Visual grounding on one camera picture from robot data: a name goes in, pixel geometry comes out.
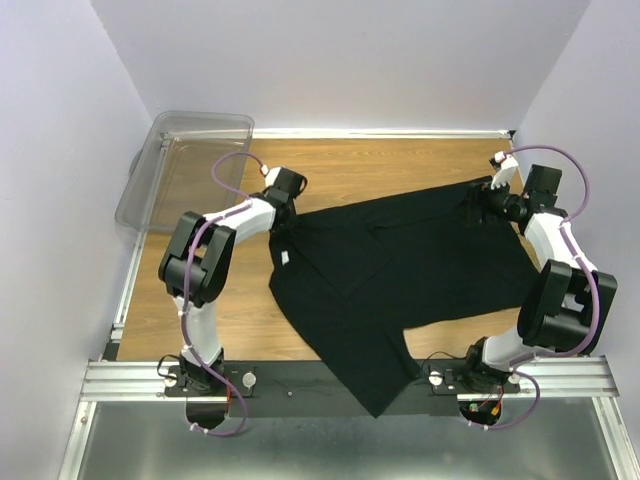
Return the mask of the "black t shirt blue logo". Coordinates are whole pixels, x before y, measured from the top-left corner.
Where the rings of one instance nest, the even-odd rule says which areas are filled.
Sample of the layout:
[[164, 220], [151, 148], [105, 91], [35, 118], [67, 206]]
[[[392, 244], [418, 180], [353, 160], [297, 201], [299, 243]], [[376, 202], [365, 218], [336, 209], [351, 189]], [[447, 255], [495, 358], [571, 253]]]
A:
[[318, 210], [270, 237], [278, 307], [372, 416], [419, 377], [406, 330], [519, 307], [537, 279], [511, 224], [470, 205], [471, 187]]

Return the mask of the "clear plastic bin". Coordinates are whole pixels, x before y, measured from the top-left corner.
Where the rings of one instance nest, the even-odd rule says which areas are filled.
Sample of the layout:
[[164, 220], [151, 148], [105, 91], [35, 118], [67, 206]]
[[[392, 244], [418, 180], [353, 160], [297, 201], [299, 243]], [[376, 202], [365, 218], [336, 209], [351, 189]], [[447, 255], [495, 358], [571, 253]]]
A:
[[236, 204], [254, 121], [239, 114], [167, 111], [156, 117], [115, 212], [134, 229], [156, 172], [161, 173], [150, 231], [172, 232], [183, 213], [217, 212]]

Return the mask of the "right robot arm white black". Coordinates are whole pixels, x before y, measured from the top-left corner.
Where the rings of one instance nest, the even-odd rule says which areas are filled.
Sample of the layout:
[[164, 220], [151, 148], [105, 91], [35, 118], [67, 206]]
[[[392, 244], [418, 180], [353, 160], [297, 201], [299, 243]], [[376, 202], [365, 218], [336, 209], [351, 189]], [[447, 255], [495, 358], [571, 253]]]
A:
[[508, 155], [491, 164], [492, 179], [473, 188], [472, 200], [484, 212], [518, 226], [541, 270], [516, 326], [469, 347], [459, 371], [462, 384], [474, 392], [504, 385], [515, 367], [535, 358], [590, 354], [617, 291], [615, 277], [586, 258], [568, 214], [556, 205], [561, 170], [533, 166], [516, 195], [510, 191], [515, 158]]

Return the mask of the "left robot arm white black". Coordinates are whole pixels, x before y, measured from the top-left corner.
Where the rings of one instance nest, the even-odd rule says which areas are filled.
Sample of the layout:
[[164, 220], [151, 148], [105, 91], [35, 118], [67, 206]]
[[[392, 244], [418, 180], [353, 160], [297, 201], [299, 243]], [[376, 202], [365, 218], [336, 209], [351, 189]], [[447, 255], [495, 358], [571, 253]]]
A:
[[167, 388], [209, 395], [231, 390], [224, 377], [216, 301], [228, 278], [234, 247], [250, 237], [275, 233], [296, 219], [295, 200], [308, 185], [285, 167], [263, 167], [264, 189], [236, 206], [179, 219], [158, 269], [177, 308], [183, 346], [179, 368], [164, 375]]

